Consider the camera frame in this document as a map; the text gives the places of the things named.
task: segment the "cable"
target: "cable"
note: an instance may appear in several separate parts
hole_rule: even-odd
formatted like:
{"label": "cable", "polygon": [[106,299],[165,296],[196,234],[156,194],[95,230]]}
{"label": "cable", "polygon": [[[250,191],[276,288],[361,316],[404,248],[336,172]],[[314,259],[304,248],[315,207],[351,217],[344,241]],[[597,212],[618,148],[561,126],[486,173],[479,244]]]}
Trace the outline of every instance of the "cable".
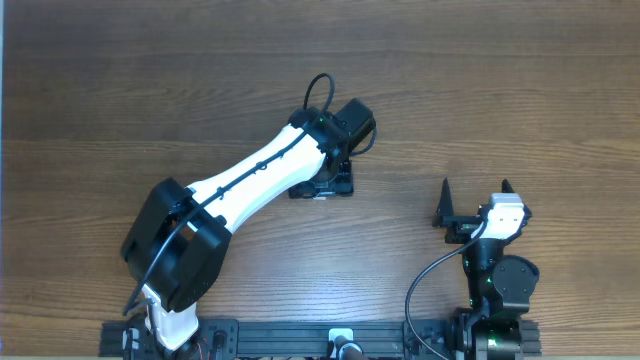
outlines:
{"label": "cable", "polygon": [[472,239],[470,239],[466,244],[464,244],[461,247],[453,250],[452,252],[448,253],[447,255],[445,255],[445,256],[441,257],[440,259],[438,259],[438,260],[434,261],[433,263],[431,263],[431,265],[427,266],[427,268],[422,270],[422,272],[416,277],[416,279],[413,280],[413,283],[409,287],[409,291],[407,291],[407,298],[404,301],[404,317],[405,317],[405,319],[407,321],[407,325],[409,325],[409,329],[411,329],[411,332],[416,337],[416,339],[418,339],[420,344],[424,345],[424,347],[429,349],[429,351],[434,353],[437,357],[439,357],[442,360],[450,360],[450,359],[449,359],[449,357],[447,357],[445,355],[442,355],[440,352],[436,351],[433,347],[431,347],[431,345],[427,344],[422,339],[422,337],[420,337],[420,335],[418,335],[418,332],[416,331],[415,327],[413,327],[413,322],[411,321],[411,314],[409,312],[409,305],[410,305],[410,302],[411,302],[411,295],[413,295],[413,291],[416,289],[416,286],[418,286],[420,281],[429,272],[431,272],[431,270],[435,269],[438,265],[442,264],[443,262],[451,259],[452,257],[454,257],[454,256],[460,254],[461,252],[467,250],[468,248],[470,248],[471,245],[475,244],[476,241],[478,241],[480,239],[480,236],[482,235],[482,233],[484,233],[484,230],[486,228],[487,228],[487,221],[484,221],[482,223],[482,226],[480,227],[480,231],[478,231],[476,236],[474,236]]}
{"label": "cable", "polygon": [[367,151],[371,150],[371,148],[373,147],[373,143],[376,142],[376,136],[378,136],[378,127],[373,128],[373,134],[371,134],[371,139],[369,139],[369,144],[367,144],[367,146],[360,151],[352,151],[351,154],[349,154],[349,156],[354,157],[354,156],[362,155]]}
{"label": "cable", "polygon": [[[330,84],[329,95],[327,96],[327,100],[325,101],[324,106],[322,107],[322,111],[320,111],[318,113],[318,116],[315,119],[312,120],[312,123],[315,123],[322,116],[322,114],[324,114],[327,111],[327,109],[329,108],[329,105],[331,104],[331,100],[333,99],[333,93],[335,92],[335,86],[336,85],[335,85],[335,80],[333,79],[333,76],[331,76],[331,74],[329,74],[329,73],[319,74],[318,76],[313,78],[313,80],[311,80],[311,83],[309,84],[309,87],[307,87],[307,93],[306,93],[306,95],[304,97],[304,106],[303,106],[303,108],[304,109],[307,108],[307,101],[309,100],[309,94],[311,93],[311,89],[313,88],[313,85],[316,83],[316,81],[318,81],[318,79],[321,79],[323,77],[329,78],[329,84]],[[225,192],[231,190],[232,187],[234,187],[234,186],[238,185],[240,182],[242,182],[242,180],[244,180],[244,179],[248,178],[249,176],[255,174],[259,170],[266,169],[267,165],[269,163],[271,163],[273,160],[275,160],[277,158],[281,158],[282,156],[284,156],[284,154],[287,151],[291,150],[294,146],[296,146],[305,136],[307,136],[307,132],[305,130],[305,127],[303,126],[302,127],[302,133],[300,135],[298,135],[298,137],[296,137],[289,145],[287,145],[284,148],[280,149],[280,151],[278,151],[275,154],[271,155],[266,160],[259,161],[254,167],[249,169],[244,174],[238,176],[237,178],[235,178],[233,181],[231,181],[227,185],[218,188],[218,191],[216,191],[213,195],[209,196],[206,200],[204,200],[203,202],[198,204],[198,206],[194,207],[193,210],[191,210],[187,215],[185,215],[180,220],[180,222],[176,225],[176,227],[173,229],[173,231],[169,234],[169,236],[167,236],[167,238],[164,241],[164,243],[162,244],[162,246],[160,246],[160,250],[158,250],[158,253],[153,258],[153,261],[151,261],[151,265],[149,265],[149,268],[145,272],[144,276],[142,277],[142,279],[140,281],[138,281],[138,284],[136,285],[136,288],[131,293],[131,296],[129,297],[129,300],[127,301],[127,304],[124,306],[124,309],[122,310],[122,314],[124,316],[127,316],[127,314],[130,312],[130,310],[134,306],[136,298],[140,294],[140,291],[142,291],[142,287],[147,283],[147,281],[149,281],[149,277],[151,277],[151,274],[153,273],[153,270],[155,270],[156,266],[158,265],[158,260],[160,259],[162,254],[164,254],[166,249],[168,249],[169,243],[171,243],[171,241],[176,237],[176,235],[178,235],[178,233],[180,233],[180,230],[182,230],[182,228],[185,227],[189,223],[189,221],[191,221],[191,219],[193,219],[196,215],[198,215],[198,213],[200,213],[202,210],[204,210],[204,208],[207,207],[207,205],[212,203],[217,198],[222,197]]]}

